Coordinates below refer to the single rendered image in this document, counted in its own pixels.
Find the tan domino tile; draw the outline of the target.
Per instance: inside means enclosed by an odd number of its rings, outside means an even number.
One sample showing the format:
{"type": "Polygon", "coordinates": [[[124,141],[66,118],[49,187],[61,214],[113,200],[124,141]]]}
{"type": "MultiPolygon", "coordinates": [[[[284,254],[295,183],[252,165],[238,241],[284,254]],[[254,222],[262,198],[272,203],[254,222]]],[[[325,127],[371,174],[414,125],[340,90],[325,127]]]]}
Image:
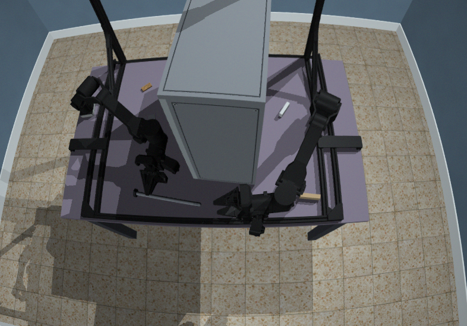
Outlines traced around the tan domino tile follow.
{"type": "Polygon", "coordinates": [[[143,91],[146,91],[146,90],[148,90],[150,87],[152,87],[152,85],[151,85],[150,83],[148,83],[148,84],[146,84],[145,86],[143,86],[141,89],[142,89],[143,91]]]}

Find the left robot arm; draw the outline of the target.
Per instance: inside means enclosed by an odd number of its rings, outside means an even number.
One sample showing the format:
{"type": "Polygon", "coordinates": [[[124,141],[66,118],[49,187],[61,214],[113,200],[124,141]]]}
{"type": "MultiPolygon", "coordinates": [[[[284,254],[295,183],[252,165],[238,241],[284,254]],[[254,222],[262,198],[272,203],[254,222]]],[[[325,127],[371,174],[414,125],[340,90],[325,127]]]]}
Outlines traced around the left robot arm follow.
{"type": "MultiPolygon", "coordinates": [[[[310,106],[310,114],[312,117],[309,122],[309,129],[295,160],[288,164],[285,171],[282,170],[275,183],[278,187],[275,189],[274,193],[271,193],[272,213],[289,211],[292,206],[294,206],[293,203],[296,196],[300,196],[300,194],[303,195],[306,187],[306,166],[318,143],[321,133],[325,131],[328,124],[335,121],[342,105],[340,101],[340,98],[322,89],[316,92],[310,106]]],[[[266,213],[266,211],[251,211],[252,224],[249,235],[260,236],[260,234],[264,233],[265,227],[263,226],[263,218],[268,218],[268,215],[269,213],[266,213]]]]}

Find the small white rectangular block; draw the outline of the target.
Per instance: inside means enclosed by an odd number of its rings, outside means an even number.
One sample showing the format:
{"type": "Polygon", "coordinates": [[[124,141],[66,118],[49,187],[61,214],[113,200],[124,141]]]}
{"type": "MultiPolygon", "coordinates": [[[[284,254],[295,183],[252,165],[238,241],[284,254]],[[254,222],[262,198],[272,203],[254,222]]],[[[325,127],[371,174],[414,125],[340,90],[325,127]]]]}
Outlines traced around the small white rectangular block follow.
{"type": "Polygon", "coordinates": [[[280,111],[279,113],[279,116],[282,117],[284,115],[284,113],[286,112],[287,108],[289,107],[289,104],[288,102],[286,102],[286,104],[284,105],[283,109],[280,111]]]}

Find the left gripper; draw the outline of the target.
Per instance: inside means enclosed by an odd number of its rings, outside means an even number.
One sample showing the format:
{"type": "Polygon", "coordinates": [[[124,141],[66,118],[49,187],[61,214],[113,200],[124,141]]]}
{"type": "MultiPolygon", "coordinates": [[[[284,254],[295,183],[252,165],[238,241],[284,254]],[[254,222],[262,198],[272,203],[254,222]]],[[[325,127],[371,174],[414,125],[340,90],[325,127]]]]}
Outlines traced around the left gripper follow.
{"type": "Polygon", "coordinates": [[[272,196],[271,193],[263,191],[263,194],[253,195],[251,192],[251,187],[246,184],[239,184],[240,191],[238,191],[238,186],[233,189],[231,192],[221,196],[220,198],[213,201],[213,205],[222,205],[227,206],[220,210],[217,210],[218,215],[229,216],[237,218],[241,223],[243,218],[243,224],[248,224],[252,220],[252,216],[247,212],[251,211],[266,211],[267,213],[273,212],[272,207],[272,196]],[[238,196],[238,200],[237,200],[238,196]],[[252,196],[252,206],[251,206],[251,196],[252,196]],[[245,215],[246,214],[246,215],[245,215]]]}

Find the tan rectangular block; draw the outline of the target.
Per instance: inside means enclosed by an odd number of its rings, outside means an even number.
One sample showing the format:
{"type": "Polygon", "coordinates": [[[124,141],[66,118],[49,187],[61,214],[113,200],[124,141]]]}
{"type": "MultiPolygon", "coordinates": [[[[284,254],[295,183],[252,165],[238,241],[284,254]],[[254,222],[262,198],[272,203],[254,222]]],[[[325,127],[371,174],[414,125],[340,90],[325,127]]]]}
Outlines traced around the tan rectangular block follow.
{"type": "Polygon", "coordinates": [[[299,198],[308,199],[308,200],[319,200],[320,196],[321,196],[320,194],[303,193],[303,195],[300,195],[299,198]]]}

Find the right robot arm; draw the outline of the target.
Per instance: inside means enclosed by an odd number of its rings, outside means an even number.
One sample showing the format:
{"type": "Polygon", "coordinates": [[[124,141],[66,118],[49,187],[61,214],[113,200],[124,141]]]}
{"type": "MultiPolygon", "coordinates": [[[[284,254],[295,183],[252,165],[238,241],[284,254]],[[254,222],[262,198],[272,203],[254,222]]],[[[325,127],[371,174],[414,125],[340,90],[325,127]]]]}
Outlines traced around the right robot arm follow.
{"type": "MultiPolygon", "coordinates": [[[[88,76],[82,84],[76,89],[76,94],[71,99],[71,106],[80,111],[80,116],[93,113],[94,104],[104,106],[110,113],[118,118],[128,128],[128,132],[133,136],[133,139],[139,143],[149,141],[150,146],[158,146],[166,150],[168,141],[167,135],[163,132],[159,121],[156,119],[145,120],[134,116],[127,108],[125,108],[116,98],[111,95],[111,92],[105,88],[102,82],[94,77],[88,76]],[[101,86],[101,91],[96,97],[92,96],[94,92],[101,86]],[[92,97],[91,97],[92,96],[92,97]],[[143,133],[144,132],[144,133],[143,133]],[[146,135],[146,137],[145,137],[146,135]],[[141,138],[140,138],[141,136],[141,138]]],[[[176,174],[179,172],[179,163],[163,155],[160,152],[157,162],[164,169],[176,174]]]]}

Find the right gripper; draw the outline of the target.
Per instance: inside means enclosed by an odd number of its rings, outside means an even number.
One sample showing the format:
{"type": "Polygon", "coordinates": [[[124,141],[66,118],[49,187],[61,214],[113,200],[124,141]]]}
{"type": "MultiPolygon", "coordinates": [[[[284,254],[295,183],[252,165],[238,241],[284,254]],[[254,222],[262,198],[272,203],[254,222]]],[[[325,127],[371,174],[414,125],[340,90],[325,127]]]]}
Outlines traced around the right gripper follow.
{"type": "Polygon", "coordinates": [[[146,196],[149,196],[150,193],[152,194],[158,182],[168,182],[168,177],[165,175],[165,173],[159,172],[160,170],[163,171],[162,165],[159,165],[158,162],[155,161],[162,151],[164,152],[163,155],[165,155],[165,150],[163,148],[158,146],[150,146],[148,149],[146,149],[147,155],[139,154],[135,158],[135,164],[137,166],[143,164],[146,167],[144,170],[140,170],[146,196]]]}

